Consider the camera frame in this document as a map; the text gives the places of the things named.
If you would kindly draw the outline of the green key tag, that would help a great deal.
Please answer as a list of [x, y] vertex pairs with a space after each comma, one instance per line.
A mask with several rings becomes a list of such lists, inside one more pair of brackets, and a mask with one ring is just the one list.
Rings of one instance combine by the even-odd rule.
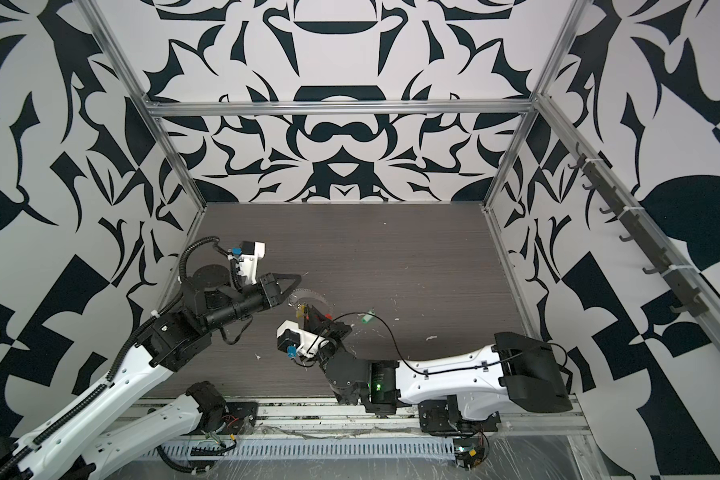
[[368, 312], [366, 312], [366, 313], [362, 316], [361, 322], [362, 322], [363, 324], [368, 324], [368, 323], [371, 322], [374, 318], [375, 318], [374, 312], [371, 311], [371, 310], [369, 310]]

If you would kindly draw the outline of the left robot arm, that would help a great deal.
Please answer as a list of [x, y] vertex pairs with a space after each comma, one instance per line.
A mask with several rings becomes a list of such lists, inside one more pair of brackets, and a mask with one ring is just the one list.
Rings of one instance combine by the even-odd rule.
[[226, 293], [221, 265], [182, 274], [181, 294], [130, 335], [107, 373], [70, 405], [16, 440], [0, 439], [0, 479], [105, 479], [181, 435], [214, 435], [227, 402], [208, 381], [120, 428], [136, 401], [207, 348], [215, 331], [283, 304], [298, 274], [266, 274]]

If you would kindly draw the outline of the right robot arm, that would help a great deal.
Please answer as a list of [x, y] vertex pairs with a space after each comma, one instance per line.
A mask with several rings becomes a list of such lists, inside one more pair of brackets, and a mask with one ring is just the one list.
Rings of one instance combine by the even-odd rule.
[[482, 421], [509, 405], [530, 413], [568, 412], [572, 403], [551, 344], [513, 332], [451, 357], [414, 361], [357, 357], [343, 344], [349, 325], [313, 305], [303, 311], [298, 354], [324, 373], [336, 400], [391, 415], [405, 405], [453, 399], [461, 419]]

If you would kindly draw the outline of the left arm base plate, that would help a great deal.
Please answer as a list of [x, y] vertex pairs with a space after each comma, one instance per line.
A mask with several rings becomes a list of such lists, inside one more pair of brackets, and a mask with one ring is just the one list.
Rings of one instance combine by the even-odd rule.
[[252, 431], [258, 424], [259, 404], [256, 401], [227, 402], [222, 415], [221, 435], [240, 435]]

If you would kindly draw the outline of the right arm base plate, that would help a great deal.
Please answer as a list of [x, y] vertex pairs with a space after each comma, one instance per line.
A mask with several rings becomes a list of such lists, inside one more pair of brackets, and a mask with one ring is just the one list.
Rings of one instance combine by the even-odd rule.
[[466, 420], [458, 410], [455, 396], [445, 400], [426, 400], [418, 405], [420, 430], [436, 437], [470, 437], [478, 433], [497, 432], [498, 412], [482, 421]]

